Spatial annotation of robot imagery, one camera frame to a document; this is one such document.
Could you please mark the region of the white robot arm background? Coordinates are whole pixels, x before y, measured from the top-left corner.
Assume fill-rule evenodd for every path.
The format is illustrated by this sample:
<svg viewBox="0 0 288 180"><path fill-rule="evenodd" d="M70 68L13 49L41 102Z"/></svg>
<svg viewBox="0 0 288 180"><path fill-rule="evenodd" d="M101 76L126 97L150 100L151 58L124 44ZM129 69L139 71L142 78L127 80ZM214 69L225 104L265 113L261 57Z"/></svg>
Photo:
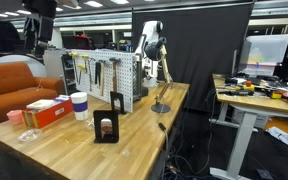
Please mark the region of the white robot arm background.
<svg viewBox="0 0 288 180"><path fill-rule="evenodd" d="M163 68L166 80L170 80L166 63L166 39L159 36L162 29L163 23L161 21L146 21L143 24L142 35L135 50L135 55L140 60L142 85L144 87L156 87L158 85L159 68Z"/></svg>

